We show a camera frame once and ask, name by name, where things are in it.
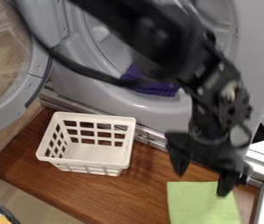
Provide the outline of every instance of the washing machine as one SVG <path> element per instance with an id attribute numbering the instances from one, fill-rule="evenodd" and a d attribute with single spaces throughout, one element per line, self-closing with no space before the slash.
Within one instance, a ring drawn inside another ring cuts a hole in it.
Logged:
<path id="1" fill-rule="evenodd" d="M 120 78 L 133 62 L 127 45 L 101 21 L 67 0 L 17 2 L 31 28 L 50 47 L 81 65 Z M 94 1 L 89 3 L 96 7 Z M 217 47 L 241 71 L 250 93 L 254 112 L 247 125 L 255 132 L 264 115 L 264 0 L 156 0 L 156 3 L 190 4 L 201 22 L 215 33 Z M 72 107 L 133 116 L 138 123 L 137 139 L 151 145 L 154 142 L 151 133 L 154 140 L 164 143 L 165 131 L 188 130 L 191 99 L 182 89 L 174 97 L 145 95 L 73 73 L 52 62 L 25 34 L 15 15 L 10 21 L 12 13 L 0 0 L 0 130 L 25 113 L 49 73 L 52 85 L 48 89 L 54 95 L 42 94 L 48 105 L 55 101 L 59 102 L 55 106 L 61 107 L 66 102 L 69 110 Z"/>

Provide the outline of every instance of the wooden surface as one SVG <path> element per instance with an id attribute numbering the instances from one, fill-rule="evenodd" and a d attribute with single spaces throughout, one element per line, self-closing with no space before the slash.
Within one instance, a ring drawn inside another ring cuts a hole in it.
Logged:
<path id="1" fill-rule="evenodd" d="M 168 181 L 216 181 L 218 175 L 190 164 L 182 178 L 167 153 L 134 143 L 131 166 L 118 178 L 59 171 L 40 162 L 35 151 L 54 111 L 44 109 L 0 153 L 0 179 L 86 223 L 169 223 Z M 249 222 L 259 189 L 235 190 L 240 213 Z"/>

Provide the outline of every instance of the green sponge cloth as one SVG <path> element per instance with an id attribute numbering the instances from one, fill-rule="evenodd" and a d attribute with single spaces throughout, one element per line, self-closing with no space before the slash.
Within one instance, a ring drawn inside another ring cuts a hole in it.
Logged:
<path id="1" fill-rule="evenodd" d="M 167 198 L 171 224 L 240 224 L 233 194 L 216 195 L 218 182 L 170 182 Z"/>

